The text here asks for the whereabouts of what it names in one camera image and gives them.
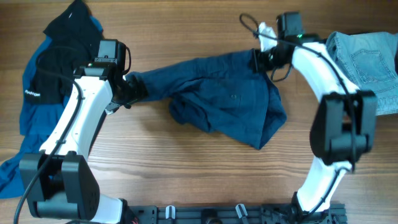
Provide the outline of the light blue denim jeans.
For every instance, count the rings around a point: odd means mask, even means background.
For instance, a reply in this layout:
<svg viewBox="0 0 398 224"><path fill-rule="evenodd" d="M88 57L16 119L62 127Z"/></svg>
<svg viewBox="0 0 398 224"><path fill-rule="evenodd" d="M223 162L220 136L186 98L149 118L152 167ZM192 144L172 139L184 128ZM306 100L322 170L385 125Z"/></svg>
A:
<svg viewBox="0 0 398 224"><path fill-rule="evenodd" d="M326 49L351 82L376 94L377 115L397 113L397 34L333 32Z"/></svg>

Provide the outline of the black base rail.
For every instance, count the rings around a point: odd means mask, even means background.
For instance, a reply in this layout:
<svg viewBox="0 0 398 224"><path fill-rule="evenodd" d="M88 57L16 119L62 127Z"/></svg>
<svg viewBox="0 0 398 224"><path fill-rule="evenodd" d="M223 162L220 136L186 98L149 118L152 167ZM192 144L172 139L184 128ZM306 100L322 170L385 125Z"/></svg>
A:
<svg viewBox="0 0 398 224"><path fill-rule="evenodd" d="M283 224L283 223L326 223L347 224L345 206L341 203L330 205L323 212L313 213L305 219L299 211L287 203L233 207L167 207L133 206L130 208L137 216L134 223L148 224Z"/></svg>

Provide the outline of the navy blue shorts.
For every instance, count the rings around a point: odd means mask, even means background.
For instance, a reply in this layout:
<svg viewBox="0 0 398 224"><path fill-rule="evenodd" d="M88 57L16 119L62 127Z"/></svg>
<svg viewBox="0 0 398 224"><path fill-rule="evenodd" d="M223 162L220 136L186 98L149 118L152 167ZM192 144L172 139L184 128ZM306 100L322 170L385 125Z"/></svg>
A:
<svg viewBox="0 0 398 224"><path fill-rule="evenodd" d="M254 71L252 56L252 50L244 50L195 58L131 72L126 80L143 82L145 101L170 98L169 111L176 122L262 149L287 115L277 87L265 73Z"/></svg>

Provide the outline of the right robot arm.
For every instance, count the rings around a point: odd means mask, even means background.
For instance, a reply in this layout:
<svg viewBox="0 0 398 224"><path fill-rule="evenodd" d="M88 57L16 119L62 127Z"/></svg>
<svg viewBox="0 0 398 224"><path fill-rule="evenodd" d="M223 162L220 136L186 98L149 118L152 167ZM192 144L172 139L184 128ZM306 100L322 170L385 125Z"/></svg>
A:
<svg viewBox="0 0 398 224"><path fill-rule="evenodd" d="M314 218L329 210L344 175L371 150L376 96L345 77L319 36L305 33L299 12L278 15L276 31L262 22L252 33L261 45L254 54L256 70L275 72L285 65L296 69L319 102L309 137L314 159L292 202L296 219Z"/></svg>

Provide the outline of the black folded garment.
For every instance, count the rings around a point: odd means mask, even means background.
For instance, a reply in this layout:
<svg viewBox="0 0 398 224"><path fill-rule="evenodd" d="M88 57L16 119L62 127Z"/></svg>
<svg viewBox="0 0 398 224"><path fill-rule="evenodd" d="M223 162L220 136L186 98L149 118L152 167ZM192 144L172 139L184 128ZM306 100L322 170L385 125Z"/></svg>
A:
<svg viewBox="0 0 398 224"><path fill-rule="evenodd" d="M365 31L362 31L362 32L342 33L342 34L348 35L348 36L365 36L365 35L375 36L375 35L387 35L387 34L396 35L397 33L394 34L394 33L387 32L387 31L379 31L379 32L365 32ZM321 37L319 42L321 44L325 44L327 42L328 38L329 37L327 37L327 38L322 38Z"/></svg>

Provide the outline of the blue t-shirt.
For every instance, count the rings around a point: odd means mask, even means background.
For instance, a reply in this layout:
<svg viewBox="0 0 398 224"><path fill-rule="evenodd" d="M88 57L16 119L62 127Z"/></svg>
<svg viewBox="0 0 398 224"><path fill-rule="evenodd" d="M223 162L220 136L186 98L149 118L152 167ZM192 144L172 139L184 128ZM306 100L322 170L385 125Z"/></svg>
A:
<svg viewBox="0 0 398 224"><path fill-rule="evenodd" d="M58 104L35 105L23 101L20 117L20 134L24 136L19 152L1 164L1 198L20 197L24 186L19 170L19 163L25 153L38 152L56 127L69 96L64 96Z"/></svg>

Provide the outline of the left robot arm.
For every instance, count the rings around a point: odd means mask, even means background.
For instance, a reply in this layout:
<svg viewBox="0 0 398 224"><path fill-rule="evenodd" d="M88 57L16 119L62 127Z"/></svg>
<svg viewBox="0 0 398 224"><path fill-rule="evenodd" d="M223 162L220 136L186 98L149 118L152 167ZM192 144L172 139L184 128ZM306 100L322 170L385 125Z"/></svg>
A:
<svg viewBox="0 0 398 224"><path fill-rule="evenodd" d="M23 204L36 218L88 223L139 223L124 199L101 194L87 163L88 155L106 115L147 96L137 79L124 76L131 57L126 45L116 39L99 43L98 55L84 62L67 77L39 67L46 75L73 85L68 104L49 138L38 153L25 154L20 161L23 193L15 211L19 222Z"/></svg>

